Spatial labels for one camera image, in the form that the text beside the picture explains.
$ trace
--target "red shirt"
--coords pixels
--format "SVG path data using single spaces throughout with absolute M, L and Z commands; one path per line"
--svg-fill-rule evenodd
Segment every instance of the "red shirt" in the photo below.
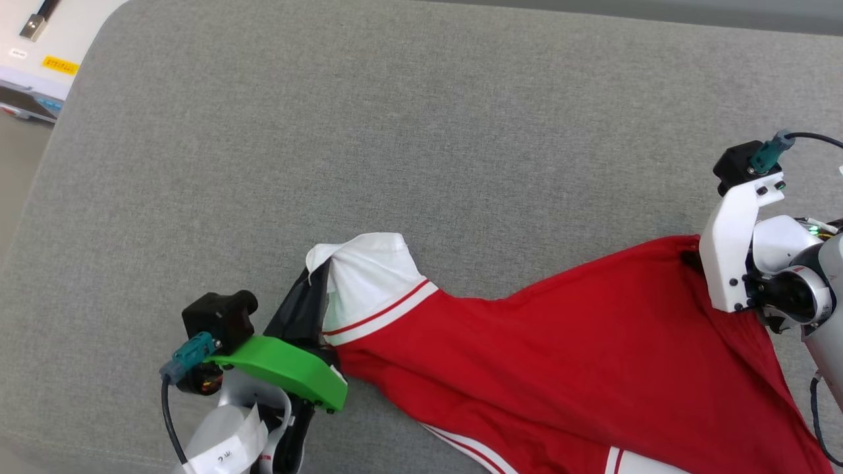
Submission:
M 418 273 L 399 234 L 332 258 L 325 339 L 343 370 L 497 474 L 831 473 L 754 313 L 711 307 L 654 240 L 499 300 Z

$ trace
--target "yellow sticker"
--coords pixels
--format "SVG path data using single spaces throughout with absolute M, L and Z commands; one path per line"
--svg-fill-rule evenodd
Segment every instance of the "yellow sticker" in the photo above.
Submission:
M 79 70 L 79 65 L 77 63 L 65 61 L 52 56 L 45 57 L 41 66 L 48 67 L 53 71 L 58 71 L 59 73 L 70 74 L 71 76 L 76 74 L 76 71 Z

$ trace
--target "green plastic part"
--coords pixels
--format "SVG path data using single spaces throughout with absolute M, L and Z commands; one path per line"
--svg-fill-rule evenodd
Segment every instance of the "green plastic part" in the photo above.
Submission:
M 276 337 L 253 336 L 230 356 L 214 354 L 205 361 L 233 365 L 325 410 L 340 411 L 346 404 L 348 384 L 338 372 L 316 355 Z

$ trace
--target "gray fabric surface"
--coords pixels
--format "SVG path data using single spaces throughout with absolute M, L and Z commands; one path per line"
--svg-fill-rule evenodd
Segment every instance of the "gray fabric surface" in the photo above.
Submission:
M 494 298 L 697 232 L 725 148 L 843 135 L 841 57 L 839 38 L 522 9 L 128 3 L 85 59 L 0 277 L 0 442 L 49 472 L 167 472 L 157 369 L 181 309 L 249 288 L 261 328 L 318 242 L 401 232 L 438 286 Z M 841 161 L 799 143 L 767 215 L 838 218 Z M 807 412 L 813 363 L 797 334 L 775 341 Z M 314 420 L 307 473 L 482 472 L 351 388 Z M 212 404 L 173 395 L 183 438 Z

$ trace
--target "cable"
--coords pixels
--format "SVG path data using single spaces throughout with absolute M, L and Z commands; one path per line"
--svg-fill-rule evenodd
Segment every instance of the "cable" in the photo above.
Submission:
M 185 456 L 185 451 L 181 449 L 179 437 L 175 435 L 173 418 L 169 415 L 169 375 L 165 375 L 161 378 L 161 411 L 164 413 L 164 425 L 167 427 L 169 440 L 173 443 L 175 455 L 179 456 L 179 462 L 183 466 L 187 464 L 187 456 Z
M 814 140 L 819 140 L 820 142 L 830 143 L 836 146 L 837 148 L 843 148 L 843 142 L 841 142 L 840 140 L 834 140 L 831 137 L 826 137 L 825 135 L 820 135 L 819 133 L 794 132 L 785 135 L 786 140 L 790 140 L 791 138 L 813 138 Z
M 38 14 L 44 17 L 45 21 L 50 21 L 50 17 L 60 1 L 61 0 L 44 0 L 41 4 L 41 8 L 38 8 Z
M 290 400 L 290 395 L 286 391 L 281 391 L 281 393 L 284 394 L 284 418 L 281 421 L 281 427 L 279 429 L 284 433 L 287 431 L 287 427 L 290 426 L 290 420 L 293 418 L 293 401 Z
M 819 409 L 817 408 L 817 385 L 819 385 L 820 375 L 819 372 L 813 375 L 813 379 L 811 380 L 811 416 L 813 417 L 813 433 L 817 436 L 817 441 L 819 441 L 819 448 L 823 450 L 823 454 L 825 457 L 829 458 L 836 466 L 843 467 L 843 462 L 838 461 L 834 456 L 831 455 L 828 448 L 825 447 L 825 442 L 823 441 L 823 434 L 819 431 Z

